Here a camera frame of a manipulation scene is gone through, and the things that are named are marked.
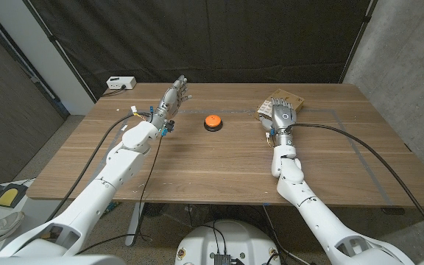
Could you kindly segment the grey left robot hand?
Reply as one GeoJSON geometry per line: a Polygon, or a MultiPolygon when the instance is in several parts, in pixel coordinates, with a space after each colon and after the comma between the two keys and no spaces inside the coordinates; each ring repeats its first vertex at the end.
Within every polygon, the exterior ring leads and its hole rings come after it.
{"type": "Polygon", "coordinates": [[[166,122],[176,116],[181,104],[191,98],[192,95],[188,95],[187,78],[180,75],[159,101],[158,107],[151,116],[150,123],[159,130],[162,129],[166,122]]]}

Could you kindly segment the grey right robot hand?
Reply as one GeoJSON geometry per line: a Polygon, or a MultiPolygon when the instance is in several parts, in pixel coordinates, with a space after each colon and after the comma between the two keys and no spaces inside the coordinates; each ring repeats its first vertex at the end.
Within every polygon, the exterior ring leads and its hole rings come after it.
{"type": "Polygon", "coordinates": [[[271,119],[260,115],[260,121],[266,131],[274,130],[275,146],[292,145],[292,128],[297,114],[285,99],[271,98],[271,119]]]}

